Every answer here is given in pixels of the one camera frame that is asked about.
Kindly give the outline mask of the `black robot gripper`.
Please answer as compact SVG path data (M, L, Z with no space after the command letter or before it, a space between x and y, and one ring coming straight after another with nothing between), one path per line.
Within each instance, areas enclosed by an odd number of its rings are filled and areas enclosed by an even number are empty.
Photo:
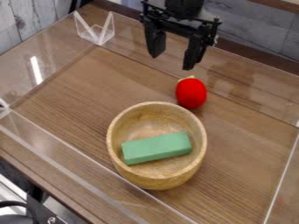
M190 38L183 70L193 70L202 61L207 46L218 40L219 16L205 9L205 0L142 0L141 22L150 55L157 58L166 50L166 33Z

